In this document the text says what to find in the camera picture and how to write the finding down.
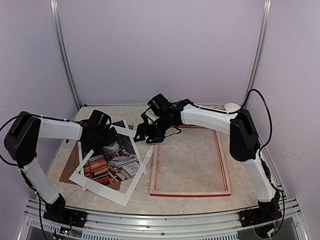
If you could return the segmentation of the red wooden picture frame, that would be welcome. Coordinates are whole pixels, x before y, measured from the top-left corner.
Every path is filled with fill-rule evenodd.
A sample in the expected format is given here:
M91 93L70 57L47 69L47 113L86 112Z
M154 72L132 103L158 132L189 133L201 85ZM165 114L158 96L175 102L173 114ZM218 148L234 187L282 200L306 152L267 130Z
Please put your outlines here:
M154 147L150 196L229 197L231 184L217 132L193 125L181 129Z

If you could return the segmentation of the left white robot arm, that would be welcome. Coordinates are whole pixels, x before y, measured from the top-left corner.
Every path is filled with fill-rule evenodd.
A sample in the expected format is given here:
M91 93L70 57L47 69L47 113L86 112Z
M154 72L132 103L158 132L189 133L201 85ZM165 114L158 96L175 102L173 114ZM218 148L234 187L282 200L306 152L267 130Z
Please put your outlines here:
M38 142L43 139L77 141L97 152L118 138L116 129L111 126L111 117L94 110L88 119L75 121L22 111L9 121L12 125L4 138L4 147L15 161L14 165L45 202L46 212L57 221L66 222L70 211L39 164Z

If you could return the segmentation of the cat and books photo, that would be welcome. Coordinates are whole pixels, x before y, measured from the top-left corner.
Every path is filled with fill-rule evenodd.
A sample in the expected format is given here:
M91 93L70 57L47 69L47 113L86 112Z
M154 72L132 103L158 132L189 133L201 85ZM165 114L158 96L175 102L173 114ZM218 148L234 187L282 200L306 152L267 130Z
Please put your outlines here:
M115 130L117 130L116 127L125 128L126 125L122 120L116 122L114 126L111 127L114 127ZM85 153L86 157L91 149L88 149L88 147L81 142L80 144L82 147L84 147L82 152ZM120 134L118 132L116 142L104 146L101 150L93 150L93 154L102 155L110 168L120 171L120 173L115 173L115 175L116 179L121 183L125 180L134 178L140 168L140 158L138 157L137 151L134 148L133 141L129 136Z

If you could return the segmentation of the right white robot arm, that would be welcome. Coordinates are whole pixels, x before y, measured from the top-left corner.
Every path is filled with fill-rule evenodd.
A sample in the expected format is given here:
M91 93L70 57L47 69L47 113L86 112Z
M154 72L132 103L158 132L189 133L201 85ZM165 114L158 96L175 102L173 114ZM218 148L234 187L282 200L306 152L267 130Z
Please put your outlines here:
M241 107L235 111L223 111L196 105L189 99L168 101L161 93L148 103L156 119L146 112L141 114L143 123L137 126L134 141L148 144L161 143L169 128L193 125L224 133L229 136L229 153L241 162L253 181L258 197L256 218L266 222L269 218L280 218L280 190L271 179L270 169L262 156L263 145L250 112Z

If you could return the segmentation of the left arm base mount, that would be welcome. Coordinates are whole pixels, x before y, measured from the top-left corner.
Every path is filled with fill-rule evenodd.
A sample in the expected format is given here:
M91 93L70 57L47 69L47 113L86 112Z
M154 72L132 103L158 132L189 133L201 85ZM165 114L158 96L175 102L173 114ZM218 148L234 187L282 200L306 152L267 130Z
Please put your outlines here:
M50 220L55 223L68 225L70 227L84 228L87 215L88 214L85 211L65 208L62 211L62 214L58 214L52 210L46 210L43 217L46 220Z

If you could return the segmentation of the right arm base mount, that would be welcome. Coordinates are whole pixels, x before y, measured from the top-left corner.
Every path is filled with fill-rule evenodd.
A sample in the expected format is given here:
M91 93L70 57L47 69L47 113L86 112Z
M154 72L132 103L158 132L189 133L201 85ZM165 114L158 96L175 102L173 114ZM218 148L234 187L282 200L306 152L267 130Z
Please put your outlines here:
M278 204L272 205L267 202L258 202L258 208L245 209L239 212L242 227L259 225L280 219L283 215Z

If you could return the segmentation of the white mat board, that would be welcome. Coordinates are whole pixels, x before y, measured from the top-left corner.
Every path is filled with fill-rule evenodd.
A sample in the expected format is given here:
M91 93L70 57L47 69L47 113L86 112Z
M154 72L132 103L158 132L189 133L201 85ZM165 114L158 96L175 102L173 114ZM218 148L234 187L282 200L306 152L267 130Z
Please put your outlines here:
M151 146L144 158L141 157L134 142L135 132L130 129L126 120L113 123L117 140L108 147L105 154L102 150L89 150L78 142L79 166L69 180L105 199L125 207L139 180L147 173L147 165L153 156Z

